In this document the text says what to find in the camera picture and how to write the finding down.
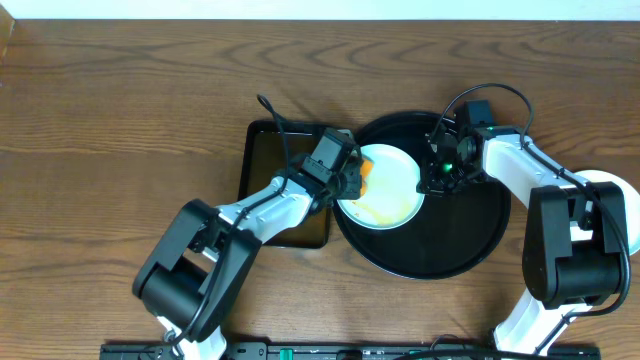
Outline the orange green sponge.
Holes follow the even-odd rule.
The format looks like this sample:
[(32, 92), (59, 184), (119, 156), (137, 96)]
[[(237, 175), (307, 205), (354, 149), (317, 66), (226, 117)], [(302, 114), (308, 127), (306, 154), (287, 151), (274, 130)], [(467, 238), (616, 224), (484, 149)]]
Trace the orange green sponge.
[(360, 188), (360, 196), (364, 196), (367, 192), (368, 185), (366, 183), (367, 177), (370, 175), (373, 170), (374, 164), (371, 160), (364, 158), (362, 160), (362, 164), (360, 166), (360, 177), (361, 177), (361, 188)]

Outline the light blue plate with stains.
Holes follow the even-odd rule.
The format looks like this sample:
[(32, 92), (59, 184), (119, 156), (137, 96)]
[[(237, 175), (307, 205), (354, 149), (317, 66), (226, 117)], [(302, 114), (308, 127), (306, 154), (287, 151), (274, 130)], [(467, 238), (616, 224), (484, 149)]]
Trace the light blue plate with stains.
[(420, 170), (405, 151), (387, 144), (361, 148), (363, 159), (374, 164), (366, 179), (367, 192), (358, 200), (338, 200), (342, 213), (356, 225), (390, 230), (409, 222), (420, 210), (425, 195), (416, 191)]

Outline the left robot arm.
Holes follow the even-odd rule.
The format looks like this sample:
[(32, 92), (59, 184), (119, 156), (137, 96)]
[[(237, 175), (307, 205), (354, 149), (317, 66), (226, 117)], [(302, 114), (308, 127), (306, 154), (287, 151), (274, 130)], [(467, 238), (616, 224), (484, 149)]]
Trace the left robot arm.
[(329, 203), (357, 199), (368, 162), (331, 169), (307, 158), (280, 171), (261, 191), (236, 203), (185, 204), (136, 275), (132, 292), (173, 333), (177, 359), (219, 359), (221, 324), (264, 243), (301, 225)]

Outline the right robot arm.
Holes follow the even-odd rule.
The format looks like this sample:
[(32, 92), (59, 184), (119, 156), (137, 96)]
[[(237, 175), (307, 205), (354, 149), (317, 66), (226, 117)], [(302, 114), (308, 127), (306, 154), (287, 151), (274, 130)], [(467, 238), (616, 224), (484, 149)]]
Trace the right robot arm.
[(618, 310), (639, 249), (639, 194), (597, 170), (573, 173), (511, 126), (438, 126), (418, 188), (449, 195), (477, 183), (506, 187), (527, 209), (522, 255), (526, 289), (493, 331), (501, 352), (545, 355), (576, 319)]

